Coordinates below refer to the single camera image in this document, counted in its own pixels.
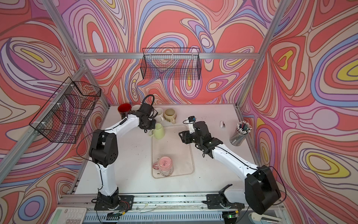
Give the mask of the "white small mug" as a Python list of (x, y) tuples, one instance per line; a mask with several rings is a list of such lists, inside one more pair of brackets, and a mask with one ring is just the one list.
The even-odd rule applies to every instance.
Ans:
[(157, 115), (156, 115), (156, 117), (155, 117), (155, 120), (157, 121), (157, 123), (160, 123), (160, 122), (164, 121), (165, 118), (164, 118), (164, 111), (163, 111), (163, 109), (160, 108), (160, 107), (156, 107), (156, 108), (154, 108), (154, 109), (155, 109), (155, 111), (157, 112)]

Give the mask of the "cream speckled round mug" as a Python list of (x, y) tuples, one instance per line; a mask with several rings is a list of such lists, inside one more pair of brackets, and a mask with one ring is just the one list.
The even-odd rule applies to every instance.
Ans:
[(172, 123), (172, 124), (175, 124), (176, 123), (176, 118), (177, 118), (177, 114), (175, 112), (174, 109), (172, 108), (169, 108), (169, 109), (166, 109), (164, 111), (164, 118), (166, 121)]

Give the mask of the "light green mug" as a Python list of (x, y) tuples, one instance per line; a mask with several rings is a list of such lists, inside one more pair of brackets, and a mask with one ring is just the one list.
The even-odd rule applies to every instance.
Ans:
[(160, 140), (165, 136), (165, 129), (162, 124), (158, 123), (155, 125), (155, 128), (148, 133), (148, 135)]

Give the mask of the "black skull mug red inside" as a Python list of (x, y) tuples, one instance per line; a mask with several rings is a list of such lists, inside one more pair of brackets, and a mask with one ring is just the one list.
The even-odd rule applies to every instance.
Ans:
[(119, 112), (121, 119), (127, 117), (131, 109), (132, 106), (129, 103), (124, 103), (117, 107), (117, 111)]

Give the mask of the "pink patterned mug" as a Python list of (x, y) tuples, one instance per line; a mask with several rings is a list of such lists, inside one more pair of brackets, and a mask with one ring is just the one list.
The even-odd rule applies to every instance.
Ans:
[(152, 168), (158, 170), (159, 173), (164, 177), (171, 176), (174, 171), (172, 159), (168, 156), (163, 156), (159, 158), (152, 165)]

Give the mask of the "light blue mug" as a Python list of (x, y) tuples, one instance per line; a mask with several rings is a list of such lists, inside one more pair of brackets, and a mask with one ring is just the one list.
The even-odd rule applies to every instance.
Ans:
[(132, 110), (132, 111), (137, 111), (137, 110), (140, 109), (140, 107), (141, 107), (141, 105), (134, 105), (134, 106), (131, 108), (131, 110)]

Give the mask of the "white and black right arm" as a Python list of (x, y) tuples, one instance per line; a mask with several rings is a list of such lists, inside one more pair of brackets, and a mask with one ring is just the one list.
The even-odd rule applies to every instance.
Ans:
[(255, 213), (262, 215), (281, 198), (271, 168), (265, 165), (259, 167), (234, 153), (221, 140), (212, 137), (204, 121), (196, 121), (192, 116), (183, 123), (189, 128), (179, 133), (184, 144), (194, 144), (203, 156), (221, 162), (244, 182), (244, 190), (231, 189), (231, 184), (224, 187), (225, 200), (229, 203), (246, 203)]

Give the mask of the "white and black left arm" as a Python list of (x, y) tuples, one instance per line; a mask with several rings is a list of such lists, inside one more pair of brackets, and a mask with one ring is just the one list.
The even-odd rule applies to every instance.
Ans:
[(121, 199), (115, 181), (113, 163), (118, 158), (118, 137), (124, 136), (134, 128), (150, 131), (155, 128), (157, 112), (154, 107), (142, 103), (136, 111), (130, 111), (118, 123), (94, 132), (89, 149), (89, 157), (97, 165), (101, 187), (95, 202), (96, 211), (117, 210)]

